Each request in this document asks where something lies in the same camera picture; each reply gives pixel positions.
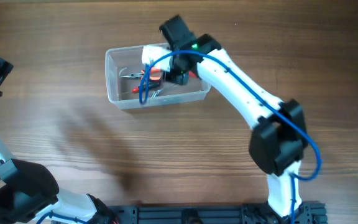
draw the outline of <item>wire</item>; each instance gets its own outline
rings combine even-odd
[[[67,217],[67,216],[64,216],[64,215],[56,214],[54,212],[47,212],[44,215],[42,215],[41,218],[37,221],[37,224],[41,224],[42,221],[44,219],[46,219],[47,217],[49,217],[49,218],[56,217],[56,218],[61,218],[61,219],[76,222],[76,223],[88,224],[86,221],[77,219],[77,217],[71,218],[71,217]]]
[[[295,223],[295,204],[296,204],[296,189],[295,189],[295,178],[291,176],[291,224]]]
[[[308,134],[306,134],[302,129],[300,129],[297,125],[295,125],[292,121],[290,121],[288,118],[286,118],[284,115],[282,115],[280,112],[278,112],[276,109],[274,109],[272,106],[270,106],[262,97],[260,97],[249,85],[247,85],[241,78],[239,78],[227,65],[225,65],[222,61],[220,61],[219,59],[217,59],[216,57],[210,56],[210,55],[206,55],[206,54],[202,54],[200,52],[194,51],[194,50],[177,50],[174,52],[170,52],[169,54],[166,54],[162,57],[160,57],[159,59],[157,59],[156,61],[154,61],[153,63],[151,63],[149,66],[146,66],[145,69],[145,75],[144,78],[142,79],[142,81],[140,82],[140,88],[139,88],[139,102],[143,105],[146,103],[147,101],[147,97],[149,95],[149,89],[147,88],[149,85],[149,77],[150,77],[150,70],[151,68],[157,64],[158,62],[160,62],[161,60],[174,56],[174,55],[179,55],[179,54],[192,54],[192,55],[198,55],[200,57],[204,57],[204,58],[208,58],[213,60],[214,62],[218,63],[220,66],[222,66],[227,72],[229,72],[245,89],[247,89],[258,101],[260,101],[267,109],[269,109],[274,115],[278,116],[284,123],[287,123],[287,125],[291,126],[296,132],[298,132],[306,141],[309,142],[310,146],[313,148],[314,150],[314,154],[316,156],[316,169],[314,170],[314,172],[308,176],[308,177],[302,177],[300,175],[291,173],[291,181],[293,182],[293,187],[292,187],[292,205],[291,205],[291,223],[295,222],[295,178],[301,180],[301,181],[311,181],[313,179],[315,179],[318,176],[318,173],[321,169],[321,165],[323,163],[323,160],[321,159],[321,154],[320,154],[320,150],[319,147],[317,146],[317,144],[312,140],[311,137],[309,137]],[[145,99],[144,101],[142,101],[142,93],[143,93],[143,84],[144,82],[146,82],[146,93],[145,93]]]

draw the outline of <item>blue cable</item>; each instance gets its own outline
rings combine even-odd
[[[64,216],[64,215],[59,215],[59,214],[56,214],[56,213],[53,213],[53,212],[47,212],[44,215],[42,215],[41,218],[37,221],[37,224],[41,224],[42,221],[44,219],[46,219],[47,217],[49,217],[49,218],[56,217],[56,218],[61,218],[61,219],[76,222],[76,223],[88,224],[86,221],[77,219],[77,217],[76,218],[71,218],[71,217],[67,217],[67,216]]]
[[[143,105],[147,101],[147,97],[149,96],[149,78],[150,78],[150,71],[151,68],[154,67],[156,63],[159,63],[161,60],[166,59],[168,57],[179,55],[179,54],[193,54],[198,55],[200,57],[208,58],[213,60],[214,62],[218,63],[220,66],[222,66],[227,72],[229,72],[245,89],[247,89],[258,101],[260,101],[267,109],[269,109],[274,115],[278,116],[284,123],[287,123],[287,125],[291,126],[296,132],[298,132],[306,141],[309,142],[310,146],[314,150],[314,154],[316,156],[316,169],[309,177],[302,177],[297,174],[290,174],[291,175],[291,181],[293,182],[292,187],[292,204],[291,204],[291,223],[295,222],[295,178],[301,180],[301,181],[311,181],[315,179],[318,176],[318,173],[321,169],[321,165],[323,163],[323,160],[321,159],[321,154],[319,147],[317,144],[312,140],[312,138],[306,134],[302,129],[300,129],[297,125],[292,123],[288,118],[286,118],[284,115],[282,115],[280,112],[278,112],[276,109],[274,109],[272,106],[270,106],[262,97],[260,97],[251,87],[249,87],[241,78],[239,78],[227,65],[225,65],[222,61],[217,59],[216,57],[202,54],[200,52],[194,51],[194,50],[177,50],[174,52],[170,52],[169,54],[166,54],[150,65],[146,66],[144,78],[140,81],[140,87],[139,87],[139,102]],[[143,84],[146,82],[146,93],[145,93],[145,99],[142,100],[143,96]]]
[[[295,190],[295,178],[291,176],[291,224],[295,223],[295,204],[296,204],[296,190]]]

